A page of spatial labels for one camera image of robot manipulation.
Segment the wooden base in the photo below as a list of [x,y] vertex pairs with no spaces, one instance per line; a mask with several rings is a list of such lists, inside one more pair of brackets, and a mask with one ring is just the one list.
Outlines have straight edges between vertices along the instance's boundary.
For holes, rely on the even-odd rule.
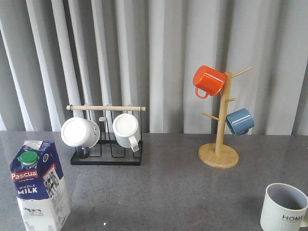
[[215,145],[207,143],[199,148],[198,156],[203,163],[216,168],[230,168],[237,164],[239,156],[233,148],[223,144],[218,155],[215,154]]

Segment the white mug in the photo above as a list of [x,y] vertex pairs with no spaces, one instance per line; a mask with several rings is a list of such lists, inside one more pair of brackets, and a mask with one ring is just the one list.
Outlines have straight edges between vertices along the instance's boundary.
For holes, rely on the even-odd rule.
[[308,225],[308,199],[299,189],[283,183],[266,188],[261,213],[263,231],[298,231]]
[[61,138],[68,146],[91,148],[100,138],[100,129],[91,120],[73,117],[63,124]]
[[139,150],[140,131],[138,120],[131,114],[118,115],[112,129],[115,133],[117,143],[124,148],[131,148],[133,152]]

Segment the milk carton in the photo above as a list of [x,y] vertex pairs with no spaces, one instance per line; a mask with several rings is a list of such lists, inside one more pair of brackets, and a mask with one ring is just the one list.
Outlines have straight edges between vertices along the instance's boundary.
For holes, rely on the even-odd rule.
[[70,207],[54,142],[25,141],[11,163],[27,231],[60,231]]

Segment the orange mug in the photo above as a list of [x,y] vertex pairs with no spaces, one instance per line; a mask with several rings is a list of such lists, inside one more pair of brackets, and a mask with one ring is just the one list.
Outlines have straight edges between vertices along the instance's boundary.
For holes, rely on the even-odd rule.
[[[227,76],[224,73],[208,66],[201,66],[193,77],[193,84],[196,86],[196,95],[202,99],[206,99],[209,95],[217,95],[225,84],[226,78]],[[206,95],[199,95],[199,89],[204,90]]]

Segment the mug rack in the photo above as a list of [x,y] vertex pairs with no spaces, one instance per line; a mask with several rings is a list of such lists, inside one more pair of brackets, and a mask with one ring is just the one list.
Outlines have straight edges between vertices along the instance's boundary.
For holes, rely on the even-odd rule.
[[[75,152],[71,158],[71,165],[120,165],[120,166],[140,166],[142,159],[142,120],[141,112],[145,111],[145,107],[136,106],[66,106],[67,110],[83,110],[90,115],[91,110],[102,111],[102,117],[99,118],[100,139],[97,144],[89,150],[89,155],[84,156],[81,147],[75,148]],[[115,118],[114,112],[120,111],[123,113],[131,112],[139,113],[138,123],[140,125],[141,139],[138,143],[139,150],[133,152],[130,148],[121,147],[114,136],[114,133],[109,131],[112,128],[112,123]]]
[[209,166],[216,168],[230,168],[235,166],[239,160],[237,152],[233,148],[223,144],[223,136],[225,132],[228,104],[229,102],[236,101],[236,98],[229,98],[232,79],[251,69],[252,67],[247,68],[235,75],[230,72],[225,73],[227,78],[220,92],[219,117],[202,112],[202,114],[218,121],[216,143],[206,143],[198,150],[199,159]]

